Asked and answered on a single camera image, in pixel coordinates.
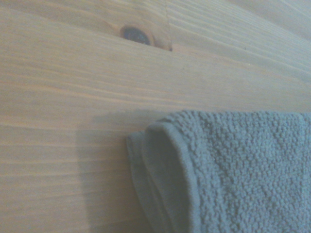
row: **wooden surface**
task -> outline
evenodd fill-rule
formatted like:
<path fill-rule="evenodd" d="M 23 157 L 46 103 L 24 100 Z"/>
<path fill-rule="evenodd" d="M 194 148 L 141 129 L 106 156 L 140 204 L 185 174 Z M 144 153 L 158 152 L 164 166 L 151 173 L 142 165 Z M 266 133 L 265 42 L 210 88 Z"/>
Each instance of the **wooden surface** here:
<path fill-rule="evenodd" d="M 307 1 L 289 18 L 188 2 L 0 1 L 1 233 L 151 232 L 130 132 L 181 109 L 311 111 Z M 156 48 L 120 38 L 128 23 Z"/>

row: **textured towel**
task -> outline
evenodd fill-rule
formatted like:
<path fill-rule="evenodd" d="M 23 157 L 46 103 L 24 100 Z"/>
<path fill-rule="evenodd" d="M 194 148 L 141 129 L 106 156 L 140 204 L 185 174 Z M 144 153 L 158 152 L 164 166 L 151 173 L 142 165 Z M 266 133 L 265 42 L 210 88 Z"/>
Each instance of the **textured towel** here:
<path fill-rule="evenodd" d="M 183 111 L 127 139 L 157 233 L 311 233 L 311 114 Z"/>

